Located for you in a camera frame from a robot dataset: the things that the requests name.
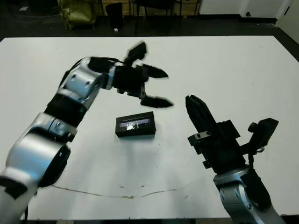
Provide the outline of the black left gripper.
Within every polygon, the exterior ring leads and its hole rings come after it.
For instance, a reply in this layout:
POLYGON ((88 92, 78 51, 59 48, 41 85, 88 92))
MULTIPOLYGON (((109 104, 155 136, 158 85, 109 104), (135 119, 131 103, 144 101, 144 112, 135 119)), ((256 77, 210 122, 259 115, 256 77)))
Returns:
POLYGON ((146 95, 145 83, 149 77, 167 78, 168 74, 160 68, 143 64, 136 68, 129 66, 116 66, 113 77, 113 87, 118 93, 127 93, 129 96, 137 97, 140 104, 152 108, 168 108, 174 104, 166 98, 146 95))

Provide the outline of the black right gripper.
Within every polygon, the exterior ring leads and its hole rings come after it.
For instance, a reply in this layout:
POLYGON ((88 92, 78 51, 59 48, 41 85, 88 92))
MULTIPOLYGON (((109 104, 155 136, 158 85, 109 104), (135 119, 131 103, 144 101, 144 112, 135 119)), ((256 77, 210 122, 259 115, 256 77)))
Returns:
POLYGON ((185 98, 187 113, 198 133, 188 137, 197 154, 202 154, 206 169, 224 174, 245 167, 241 147, 236 141, 240 137, 231 120, 214 120, 203 100, 190 95, 185 98))

